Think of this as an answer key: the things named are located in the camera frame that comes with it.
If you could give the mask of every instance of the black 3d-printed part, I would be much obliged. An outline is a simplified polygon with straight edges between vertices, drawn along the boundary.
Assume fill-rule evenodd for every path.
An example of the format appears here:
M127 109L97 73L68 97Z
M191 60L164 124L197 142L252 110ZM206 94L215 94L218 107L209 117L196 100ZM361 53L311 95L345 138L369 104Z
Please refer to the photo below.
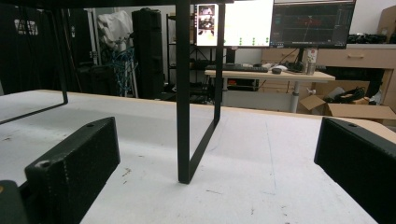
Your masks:
M120 163L114 118L72 133L25 168L30 191L45 207L43 223L79 223Z
M315 163L378 223L396 223L396 145L353 123L323 118Z

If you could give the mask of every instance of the table surface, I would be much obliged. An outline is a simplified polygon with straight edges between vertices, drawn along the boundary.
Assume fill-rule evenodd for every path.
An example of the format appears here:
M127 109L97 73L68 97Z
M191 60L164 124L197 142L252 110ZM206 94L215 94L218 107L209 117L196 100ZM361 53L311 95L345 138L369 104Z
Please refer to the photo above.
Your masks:
M22 184L31 161L85 123L115 117L121 162L82 223L375 223L314 164L320 117L223 107L193 180L183 185L176 104L68 96L68 105L0 126L0 179ZM2 96L0 119L55 99L59 92ZM212 117L212 106L191 105L191 150ZM357 122L396 142L382 125Z
M214 77L216 75L215 70L205 70L205 75ZM251 78L251 79L268 79L268 80L286 80L286 81L301 81L301 82L328 82L335 80L335 77L330 75L315 72L312 76L293 74L290 72L281 72L280 74L259 73L259 72L235 72L235 71L223 71L223 77L233 78Z

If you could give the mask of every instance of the black metal frame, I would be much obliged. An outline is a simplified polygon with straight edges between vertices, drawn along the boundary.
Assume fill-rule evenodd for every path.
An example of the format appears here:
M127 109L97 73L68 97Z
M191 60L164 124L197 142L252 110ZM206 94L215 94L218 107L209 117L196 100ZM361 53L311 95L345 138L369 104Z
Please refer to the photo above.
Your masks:
M59 107L59 106L62 106L62 105L67 105L67 103L68 103L67 88L66 88L66 77L65 77L65 71L64 71L64 66L63 66L63 55L62 55L62 52L61 52L59 36L57 34L57 29L56 29L58 21L56 20L56 16L54 15L54 13L56 13L55 10L54 11L49 11L49 21L51 23L51 31L52 31L52 34L53 34L53 37L54 37L54 44L55 44L55 46L57 48L57 51L58 51L58 66L59 66L58 67L58 72L59 72L59 79L60 79L60 83L61 83L61 90L62 90L62 95L63 95L64 101L62 103L58 104L58 105L52 105L52 106L49 106L49 107L45 107L43 109L39 109L37 111L33 111L33 112L30 112L30 113L19 115L17 117L11 118L11 119L1 120L0 121L0 125L8 123L8 122L11 122L11 121L14 121L14 120L17 120L17 119L23 119L23 118L32 116L34 114L38 114L38 113L47 111L47 110L51 110L53 108L56 108L56 107Z
M176 6L177 24L177 171L178 181L189 184L196 168L205 153L207 144L220 120L220 103L222 94L222 53L224 49L225 3L233 0L0 0L0 3L17 6L51 9L75 7L130 7L130 6ZM191 4L218 4L219 28L216 46L216 78L214 118L207 128L198 148L190 160L190 7Z

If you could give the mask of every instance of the wooden drawer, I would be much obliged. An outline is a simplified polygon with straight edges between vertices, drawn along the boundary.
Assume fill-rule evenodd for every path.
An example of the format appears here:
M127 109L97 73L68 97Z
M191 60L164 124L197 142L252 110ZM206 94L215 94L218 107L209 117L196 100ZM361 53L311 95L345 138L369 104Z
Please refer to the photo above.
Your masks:
M295 49L264 49L262 51L262 63L279 63L283 59L283 62L289 61L294 62L298 55L298 50Z
M396 49L319 49L318 65L394 68Z

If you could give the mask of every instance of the monitor screen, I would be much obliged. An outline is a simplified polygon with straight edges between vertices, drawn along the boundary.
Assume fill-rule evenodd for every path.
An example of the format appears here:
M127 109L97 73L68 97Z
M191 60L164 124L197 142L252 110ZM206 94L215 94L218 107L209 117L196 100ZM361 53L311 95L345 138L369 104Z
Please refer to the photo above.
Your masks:
M271 47L344 49L355 0L275 4Z
M224 46L265 48L270 46L274 0L235 1L226 4ZM216 46L218 5L195 6L197 46Z

